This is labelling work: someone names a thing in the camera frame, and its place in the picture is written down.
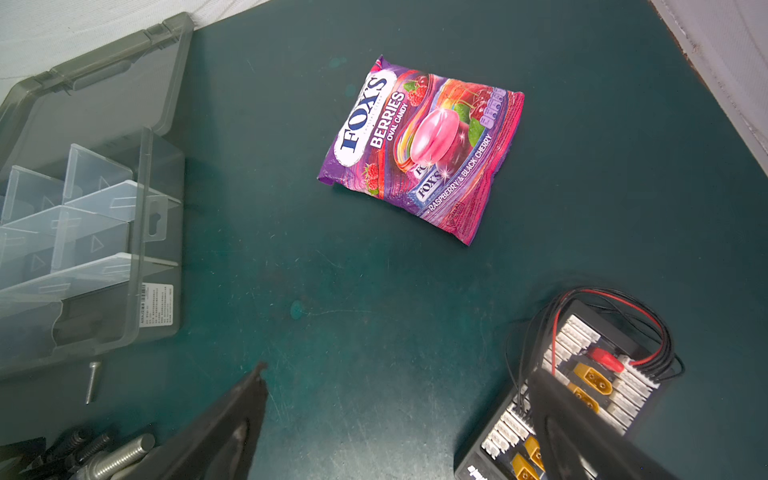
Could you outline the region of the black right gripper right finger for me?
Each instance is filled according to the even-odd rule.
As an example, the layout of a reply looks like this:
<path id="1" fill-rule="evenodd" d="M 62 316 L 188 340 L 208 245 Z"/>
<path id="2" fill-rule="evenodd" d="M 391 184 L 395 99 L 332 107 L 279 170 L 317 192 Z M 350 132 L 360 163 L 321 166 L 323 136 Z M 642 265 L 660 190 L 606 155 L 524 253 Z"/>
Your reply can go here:
<path id="1" fill-rule="evenodd" d="M 673 479 L 675 476 L 601 420 L 556 378 L 541 370 L 528 378 L 531 413 L 550 479 Z"/>

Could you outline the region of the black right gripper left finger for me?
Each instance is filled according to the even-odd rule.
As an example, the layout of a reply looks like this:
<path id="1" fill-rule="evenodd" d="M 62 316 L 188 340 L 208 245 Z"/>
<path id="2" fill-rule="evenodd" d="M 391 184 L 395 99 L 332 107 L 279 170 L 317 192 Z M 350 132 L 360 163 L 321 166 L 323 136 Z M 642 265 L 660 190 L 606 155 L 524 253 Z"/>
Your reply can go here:
<path id="1" fill-rule="evenodd" d="M 265 419 L 267 368 L 258 363 L 226 394 L 156 453 L 148 454 L 129 479 L 246 479 Z"/>

